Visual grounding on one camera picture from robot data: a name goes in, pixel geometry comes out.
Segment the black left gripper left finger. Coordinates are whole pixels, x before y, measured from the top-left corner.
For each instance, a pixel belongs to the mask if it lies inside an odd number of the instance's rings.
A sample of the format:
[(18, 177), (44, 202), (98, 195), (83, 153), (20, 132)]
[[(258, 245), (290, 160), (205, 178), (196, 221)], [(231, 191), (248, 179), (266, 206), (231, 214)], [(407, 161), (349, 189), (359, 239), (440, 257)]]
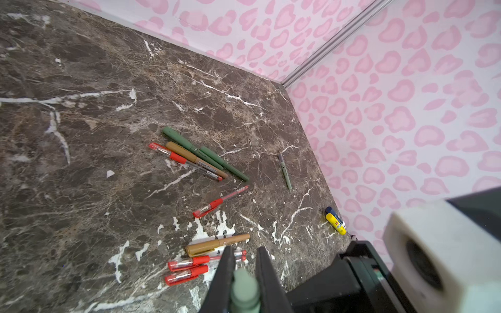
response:
[(236, 268), (234, 248), (226, 246), (199, 313), (230, 311), (230, 289)]

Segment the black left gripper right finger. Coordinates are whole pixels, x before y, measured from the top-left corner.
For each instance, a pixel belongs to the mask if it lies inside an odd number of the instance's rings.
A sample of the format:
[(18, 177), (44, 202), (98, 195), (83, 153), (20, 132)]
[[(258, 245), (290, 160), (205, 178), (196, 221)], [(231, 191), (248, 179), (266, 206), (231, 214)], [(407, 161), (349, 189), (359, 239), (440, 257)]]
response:
[(257, 249), (256, 276), (260, 287), (260, 312), (294, 312), (264, 246)]

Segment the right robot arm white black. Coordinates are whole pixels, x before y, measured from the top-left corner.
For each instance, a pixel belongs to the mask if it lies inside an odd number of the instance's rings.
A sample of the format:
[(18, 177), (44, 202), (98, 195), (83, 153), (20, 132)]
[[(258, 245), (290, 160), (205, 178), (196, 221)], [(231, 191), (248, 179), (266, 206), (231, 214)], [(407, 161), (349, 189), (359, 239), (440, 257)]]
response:
[(295, 312), (499, 312), (500, 189), (394, 212), (287, 293)]

